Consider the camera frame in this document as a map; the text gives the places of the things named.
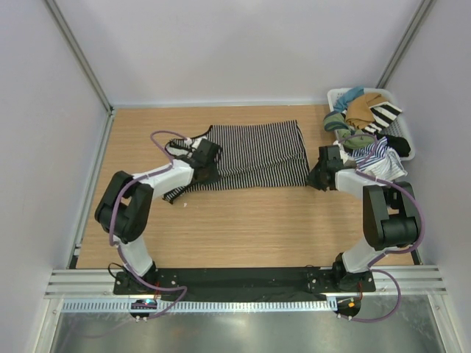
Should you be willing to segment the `blue white striped tank top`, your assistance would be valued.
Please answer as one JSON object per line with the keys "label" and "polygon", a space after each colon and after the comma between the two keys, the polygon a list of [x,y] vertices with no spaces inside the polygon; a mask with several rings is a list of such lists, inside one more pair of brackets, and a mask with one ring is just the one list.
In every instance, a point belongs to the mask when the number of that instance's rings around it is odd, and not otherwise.
{"label": "blue white striped tank top", "polygon": [[388,146],[386,137],[381,138],[377,145],[371,143],[362,149],[353,150],[349,155],[359,171],[378,179],[394,181],[408,174],[399,154]]}

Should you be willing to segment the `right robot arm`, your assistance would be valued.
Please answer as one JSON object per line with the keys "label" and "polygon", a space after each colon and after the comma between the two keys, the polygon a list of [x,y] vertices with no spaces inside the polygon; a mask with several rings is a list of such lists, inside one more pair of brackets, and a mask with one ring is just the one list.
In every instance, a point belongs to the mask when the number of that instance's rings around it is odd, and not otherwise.
{"label": "right robot arm", "polygon": [[412,252],[423,239],[423,217],[411,184],[380,181],[346,168],[336,145],[319,148],[318,162],[306,184],[317,190],[342,191],[362,201],[363,237],[333,262],[331,280],[336,290],[358,290],[376,262],[388,254]]}

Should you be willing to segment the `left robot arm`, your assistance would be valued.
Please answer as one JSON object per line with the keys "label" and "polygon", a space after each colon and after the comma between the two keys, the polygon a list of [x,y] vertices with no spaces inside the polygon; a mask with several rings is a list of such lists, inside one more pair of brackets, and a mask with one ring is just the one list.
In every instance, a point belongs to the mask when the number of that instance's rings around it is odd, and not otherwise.
{"label": "left robot arm", "polygon": [[118,249],[124,267],[132,274],[131,286],[141,294],[150,293],[156,285],[157,268],[144,242],[153,200],[173,190],[219,180],[217,163],[221,146],[207,138],[186,143],[161,167],[137,174],[115,172],[94,214],[102,229],[109,233],[110,245]]}

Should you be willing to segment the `black white striped tank top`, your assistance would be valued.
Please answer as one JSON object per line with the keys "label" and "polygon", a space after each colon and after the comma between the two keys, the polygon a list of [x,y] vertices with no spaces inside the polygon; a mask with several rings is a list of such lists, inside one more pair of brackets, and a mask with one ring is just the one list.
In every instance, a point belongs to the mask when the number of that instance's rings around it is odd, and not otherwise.
{"label": "black white striped tank top", "polygon": [[211,125],[199,136],[170,140],[165,149],[173,157],[183,157],[204,139],[221,147],[216,162],[219,180],[175,188],[163,195],[167,202],[173,203],[185,193],[203,190],[305,185],[309,163],[296,120],[246,126]]}

